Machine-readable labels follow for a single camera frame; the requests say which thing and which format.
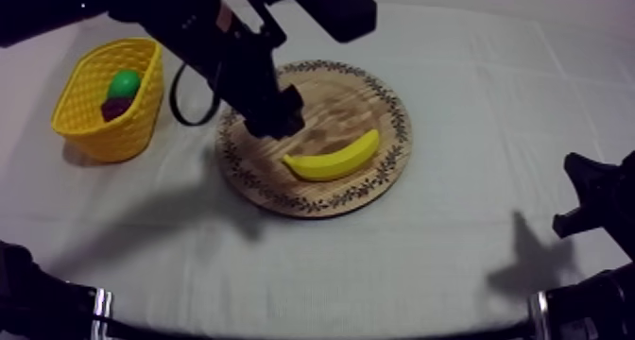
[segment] banana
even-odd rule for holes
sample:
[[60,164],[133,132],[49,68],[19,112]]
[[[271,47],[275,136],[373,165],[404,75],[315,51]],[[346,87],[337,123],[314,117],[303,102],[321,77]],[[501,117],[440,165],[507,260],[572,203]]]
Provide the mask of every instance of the banana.
[[348,146],[335,153],[314,156],[284,155],[283,161],[302,179],[330,181],[357,171],[379,147],[379,131],[369,130]]

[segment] table surface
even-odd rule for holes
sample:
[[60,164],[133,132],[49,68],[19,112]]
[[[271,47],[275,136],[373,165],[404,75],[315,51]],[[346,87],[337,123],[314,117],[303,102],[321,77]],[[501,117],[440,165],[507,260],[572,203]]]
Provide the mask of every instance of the table surface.
[[[505,323],[525,315],[531,293],[627,262],[602,230],[560,241],[551,219],[576,206],[562,169],[567,153],[619,162],[635,147],[635,44],[457,9],[382,5],[377,31],[342,45],[295,5],[273,12],[289,37],[277,63],[345,61],[402,99],[413,151],[386,195],[319,222],[260,211],[220,176],[215,122],[181,127],[166,102],[145,153],[86,165],[50,128],[58,95],[83,53],[145,35],[99,19],[49,34],[48,45],[36,39],[0,51],[11,112],[0,140],[2,239],[30,248],[60,278],[112,290],[117,318],[284,337]],[[38,64],[27,64],[33,57]],[[163,60],[167,83],[179,61],[168,52]],[[201,114],[210,97],[186,72],[188,114]]]

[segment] round wooden tray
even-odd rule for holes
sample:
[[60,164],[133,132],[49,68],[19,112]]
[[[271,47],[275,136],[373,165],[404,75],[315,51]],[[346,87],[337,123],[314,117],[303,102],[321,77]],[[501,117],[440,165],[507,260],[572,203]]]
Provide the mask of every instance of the round wooden tray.
[[[410,119],[382,81],[340,62],[300,61],[278,69],[281,87],[294,84],[304,108],[305,128],[276,141],[252,137],[235,110],[223,111],[216,152],[225,177],[240,194],[275,213],[320,218],[363,207],[399,177],[412,145]],[[298,179],[284,154],[327,154],[377,128],[381,143],[363,169],[328,182]]]

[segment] yellow basket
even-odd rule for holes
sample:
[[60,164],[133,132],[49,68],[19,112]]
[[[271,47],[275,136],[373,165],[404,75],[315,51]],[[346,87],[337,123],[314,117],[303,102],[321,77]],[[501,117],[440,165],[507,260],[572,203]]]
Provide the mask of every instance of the yellow basket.
[[[101,105],[122,69],[135,70],[142,77],[141,87],[124,114],[105,122]],[[124,161],[150,142],[162,97],[161,46],[147,38],[110,42],[79,61],[53,112],[51,127],[97,161]]]

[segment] black robotic arm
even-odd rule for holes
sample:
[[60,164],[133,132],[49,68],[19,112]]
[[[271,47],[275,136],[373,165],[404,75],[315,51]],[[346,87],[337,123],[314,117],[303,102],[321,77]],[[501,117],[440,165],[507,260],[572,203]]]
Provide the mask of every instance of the black robotic arm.
[[[254,33],[222,0],[0,0],[0,46],[108,12],[115,20],[140,24],[204,76],[215,98],[245,117],[251,134],[281,139],[304,123],[300,94],[293,86],[280,91],[275,75],[272,50],[286,36],[266,6],[278,1],[249,0],[264,23]],[[373,0],[296,1],[341,43],[376,26]]]

